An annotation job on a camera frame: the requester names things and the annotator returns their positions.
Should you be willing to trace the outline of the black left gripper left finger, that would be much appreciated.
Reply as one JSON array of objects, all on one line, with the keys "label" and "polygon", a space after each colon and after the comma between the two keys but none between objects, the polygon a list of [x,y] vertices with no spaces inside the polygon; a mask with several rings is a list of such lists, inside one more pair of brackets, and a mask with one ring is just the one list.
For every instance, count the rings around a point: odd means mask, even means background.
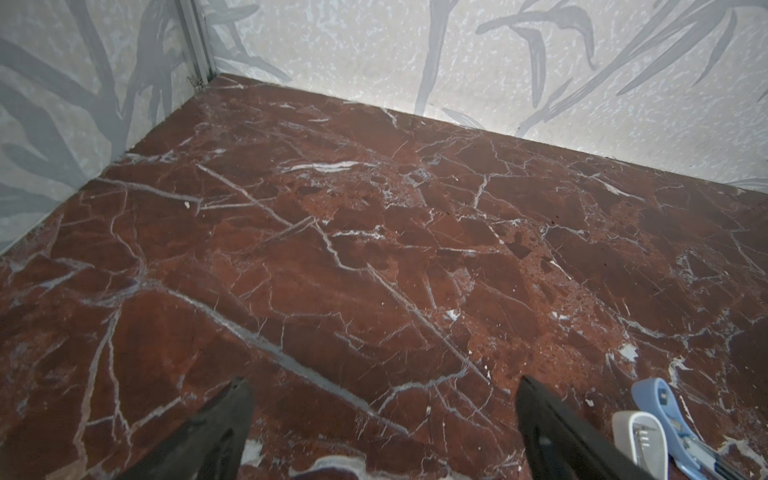
[{"label": "black left gripper left finger", "polygon": [[247,380],[234,378],[122,479],[234,479],[254,411]]}]

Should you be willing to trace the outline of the blue stapler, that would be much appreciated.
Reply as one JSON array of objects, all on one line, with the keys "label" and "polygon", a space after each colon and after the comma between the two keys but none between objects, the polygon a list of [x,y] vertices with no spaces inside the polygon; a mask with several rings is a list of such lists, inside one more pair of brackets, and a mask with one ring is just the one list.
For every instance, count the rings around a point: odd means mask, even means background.
[{"label": "blue stapler", "polygon": [[635,382],[631,388],[637,407],[656,417],[667,441],[668,453],[676,467],[689,479],[746,480],[714,449],[706,445],[687,425],[670,386],[661,378]]},{"label": "blue stapler", "polygon": [[667,480],[669,455],[659,420],[644,411],[619,411],[612,416],[614,444],[654,479]]}]

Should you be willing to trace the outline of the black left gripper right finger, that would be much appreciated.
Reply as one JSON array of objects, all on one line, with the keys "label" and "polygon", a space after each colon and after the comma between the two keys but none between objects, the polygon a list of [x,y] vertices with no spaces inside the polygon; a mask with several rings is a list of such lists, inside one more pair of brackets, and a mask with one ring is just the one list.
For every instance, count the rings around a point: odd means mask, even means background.
[{"label": "black left gripper right finger", "polygon": [[651,477],[535,378],[521,378],[515,407],[535,479]]}]

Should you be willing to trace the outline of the aluminium left corner post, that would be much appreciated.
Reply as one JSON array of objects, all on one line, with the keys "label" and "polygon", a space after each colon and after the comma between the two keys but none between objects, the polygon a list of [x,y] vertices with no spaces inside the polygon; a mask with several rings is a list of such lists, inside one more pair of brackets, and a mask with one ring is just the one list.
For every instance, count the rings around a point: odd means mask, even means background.
[{"label": "aluminium left corner post", "polygon": [[213,50],[205,17],[196,0],[174,0],[177,23],[185,41],[186,58],[191,65],[192,82],[196,89],[210,83],[217,75]]}]

